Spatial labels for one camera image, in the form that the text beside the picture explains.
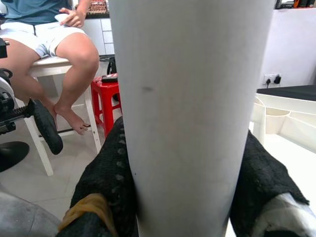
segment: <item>bare foot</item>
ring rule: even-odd
[[[84,132],[88,130],[89,124],[86,124],[72,109],[61,108],[56,105],[54,109],[58,115],[64,117],[73,130],[78,134],[83,135]]]

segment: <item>black cable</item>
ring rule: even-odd
[[[270,83],[271,83],[271,80],[270,80],[270,79],[268,79],[268,80],[266,81],[266,84],[267,84],[267,89],[269,88]]]

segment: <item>knee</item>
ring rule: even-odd
[[[99,68],[99,53],[96,48],[82,49],[76,52],[73,65],[89,72],[96,73]]]

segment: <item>white pipe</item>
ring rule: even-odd
[[[225,234],[273,4],[111,2],[141,237]]]

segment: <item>white shorts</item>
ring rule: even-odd
[[[75,27],[60,26],[59,22],[29,25],[20,22],[8,22],[1,25],[0,38],[16,40],[33,49],[41,58],[56,56],[59,43],[73,33],[84,31]]]

